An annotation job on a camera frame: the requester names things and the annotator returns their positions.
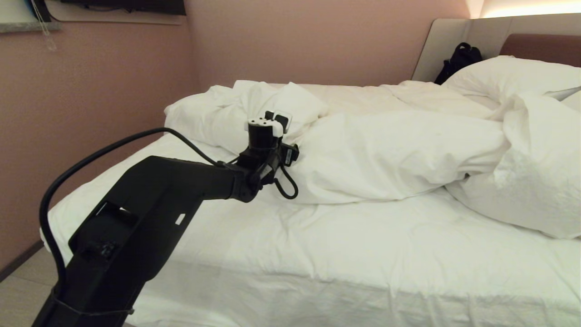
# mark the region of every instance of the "black robotic arm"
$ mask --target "black robotic arm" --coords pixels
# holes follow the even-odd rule
[[[284,115],[269,112],[250,120],[249,146],[233,164],[151,156],[126,171],[69,240],[73,257],[66,270],[60,267],[33,327],[121,327],[202,201],[249,202],[270,183],[296,197],[294,183],[295,195],[288,196],[275,178],[278,168],[288,176],[284,166],[299,154],[297,146],[282,143],[288,124]],[[41,206],[41,227],[59,266],[62,257],[47,226]]]

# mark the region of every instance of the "floor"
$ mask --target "floor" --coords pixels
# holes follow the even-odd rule
[[[56,280],[52,256],[42,248],[0,282],[0,327],[30,327]]]

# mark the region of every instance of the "television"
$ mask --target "television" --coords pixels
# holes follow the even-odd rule
[[[129,11],[144,11],[166,13],[169,15],[184,15],[184,0],[60,0],[64,3],[78,3],[88,8],[126,9]]]

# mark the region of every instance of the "white bedsheet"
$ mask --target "white bedsheet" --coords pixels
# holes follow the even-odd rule
[[[231,154],[200,143],[214,159]],[[50,212],[68,238],[133,164],[202,161],[162,137]],[[579,239],[556,240],[471,211],[447,191],[402,201],[298,205],[266,187],[206,201],[128,322],[192,326],[571,326],[580,324]]]

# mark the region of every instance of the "black backpack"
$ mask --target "black backpack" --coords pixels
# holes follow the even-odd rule
[[[478,48],[470,46],[468,43],[462,42],[458,44],[452,58],[444,61],[444,68],[438,75],[434,83],[442,85],[460,69],[470,66],[473,63],[482,61],[482,55]]]

